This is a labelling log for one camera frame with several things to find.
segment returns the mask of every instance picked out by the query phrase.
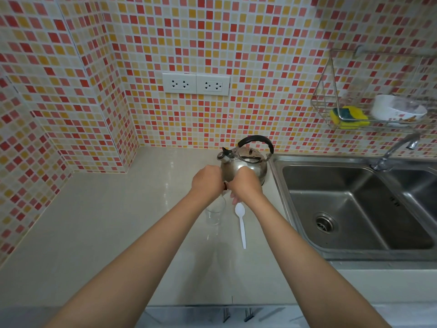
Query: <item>kettle lid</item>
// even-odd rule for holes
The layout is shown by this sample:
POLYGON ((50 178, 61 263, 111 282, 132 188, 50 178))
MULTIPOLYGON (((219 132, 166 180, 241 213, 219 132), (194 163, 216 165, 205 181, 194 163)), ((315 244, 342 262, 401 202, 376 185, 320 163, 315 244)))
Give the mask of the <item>kettle lid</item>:
POLYGON ((238 149, 238 156, 240 159, 252 164, 256 164, 264 160, 264 156, 257 149, 246 146, 238 149))

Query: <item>sink drain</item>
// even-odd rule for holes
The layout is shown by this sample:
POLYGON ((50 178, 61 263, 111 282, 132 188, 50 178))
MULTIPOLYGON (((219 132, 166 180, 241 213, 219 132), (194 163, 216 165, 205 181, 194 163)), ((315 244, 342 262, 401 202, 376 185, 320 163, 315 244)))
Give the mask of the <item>sink drain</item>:
POLYGON ((316 215, 315 225, 317 226, 317 229, 324 233, 331 233, 334 231, 334 219, 327 216, 327 214, 316 215))

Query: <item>white bowl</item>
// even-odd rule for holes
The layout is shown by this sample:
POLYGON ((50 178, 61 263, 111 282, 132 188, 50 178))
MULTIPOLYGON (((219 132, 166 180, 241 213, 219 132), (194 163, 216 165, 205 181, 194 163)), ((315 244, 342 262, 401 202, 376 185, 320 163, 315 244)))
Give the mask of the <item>white bowl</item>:
POLYGON ((388 126, 402 128, 408 122, 415 122, 427 114, 427 109, 417 102, 396 97, 390 94, 380 94, 373 100, 370 115, 381 121, 402 121, 402 123, 387 123, 388 126))

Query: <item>hand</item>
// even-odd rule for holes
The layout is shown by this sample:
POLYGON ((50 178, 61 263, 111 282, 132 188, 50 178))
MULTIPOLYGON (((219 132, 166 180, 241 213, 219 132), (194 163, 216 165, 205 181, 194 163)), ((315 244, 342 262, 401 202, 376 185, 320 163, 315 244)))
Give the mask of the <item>hand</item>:
POLYGON ((258 176, 249 167, 241 167, 232 182, 227 183, 227 187, 232 191, 231 198, 233 205, 243 201, 246 205, 253 200, 263 196, 263 189, 258 176))
POLYGON ((191 190, 198 195, 204 196, 209 203, 213 202, 225 189, 221 179, 219 166, 206 165, 194 175, 191 182, 191 190))

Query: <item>forearm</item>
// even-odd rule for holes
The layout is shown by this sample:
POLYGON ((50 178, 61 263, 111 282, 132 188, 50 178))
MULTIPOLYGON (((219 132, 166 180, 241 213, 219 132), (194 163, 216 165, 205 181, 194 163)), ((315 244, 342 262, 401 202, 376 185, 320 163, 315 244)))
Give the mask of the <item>forearm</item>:
POLYGON ((389 327, 264 196, 248 205, 311 327, 389 327))
POLYGON ((47 328, 133 327, 209 199, 188 193, 89 281, 47 328))

